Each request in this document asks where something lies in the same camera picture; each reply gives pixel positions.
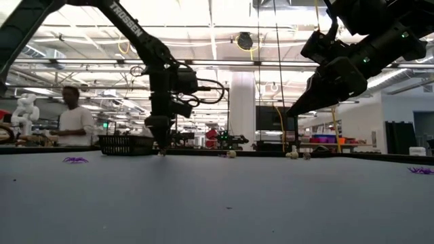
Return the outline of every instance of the monitor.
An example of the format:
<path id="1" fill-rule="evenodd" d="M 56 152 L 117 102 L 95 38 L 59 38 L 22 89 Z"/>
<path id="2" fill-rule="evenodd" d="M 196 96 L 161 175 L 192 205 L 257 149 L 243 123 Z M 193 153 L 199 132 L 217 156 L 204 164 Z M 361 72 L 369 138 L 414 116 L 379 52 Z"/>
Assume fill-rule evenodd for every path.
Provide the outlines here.
<path id="1" fill-rule="evenodd" d="M 281 120 L 277 109 L 280 111 L 283 127 L 286 131 L 297 130 L 297 117 L 287 117 L 289 107 L 256 106 L 256 130 L 281 131 Z"/>

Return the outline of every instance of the column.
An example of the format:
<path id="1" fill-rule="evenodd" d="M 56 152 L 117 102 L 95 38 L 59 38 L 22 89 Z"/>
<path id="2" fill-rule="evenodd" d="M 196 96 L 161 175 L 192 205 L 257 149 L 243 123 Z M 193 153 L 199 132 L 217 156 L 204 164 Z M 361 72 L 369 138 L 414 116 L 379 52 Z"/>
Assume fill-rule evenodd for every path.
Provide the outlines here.
<path id="1" fill-rule="evenodd" d="M 255 78 L 253 72 L 233 73 L 229 90 L 230 135 L 244 135 L 249 143 L 240 145 L 243 150 L 252 150 L 255 139 Z"/>

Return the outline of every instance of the white shirt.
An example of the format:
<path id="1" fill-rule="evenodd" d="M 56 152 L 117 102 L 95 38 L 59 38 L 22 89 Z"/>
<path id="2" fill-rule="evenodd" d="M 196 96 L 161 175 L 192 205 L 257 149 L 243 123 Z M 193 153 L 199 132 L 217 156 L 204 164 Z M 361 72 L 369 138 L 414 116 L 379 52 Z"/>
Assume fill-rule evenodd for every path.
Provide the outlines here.
<path id="1" fill-rule="evenodd" d="M 78 106 L 60 115 L 60 131 L 84 129 L 85 136 L 59 136 L 61 146 L 91 146 L 94 118 L 86 108 Z"/>

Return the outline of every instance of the gray table surface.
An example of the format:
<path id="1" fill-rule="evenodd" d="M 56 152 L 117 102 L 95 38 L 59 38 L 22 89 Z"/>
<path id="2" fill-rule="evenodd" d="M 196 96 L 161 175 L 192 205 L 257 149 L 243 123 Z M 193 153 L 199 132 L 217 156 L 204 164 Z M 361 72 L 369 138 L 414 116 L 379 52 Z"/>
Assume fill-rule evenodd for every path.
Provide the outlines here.
<path id="1" fill-rule="evenodd" d="M 65 157 L 89 163 L 69 165 Z M 434 243 L 434 176 L 358 159 L 0 157 L 0 243 Z"/>

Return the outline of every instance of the white block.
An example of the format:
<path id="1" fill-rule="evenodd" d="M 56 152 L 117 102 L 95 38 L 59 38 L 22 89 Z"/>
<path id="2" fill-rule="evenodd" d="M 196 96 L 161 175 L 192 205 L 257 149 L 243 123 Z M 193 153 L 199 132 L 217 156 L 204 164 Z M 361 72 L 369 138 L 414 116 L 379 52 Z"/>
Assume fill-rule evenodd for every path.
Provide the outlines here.
<path id="1" fill-rule="evenodd" d="M 419 147 L 410 147 L 410 155 L 411 156 L 426 156 L 427 150 L 425 148 Z"/>

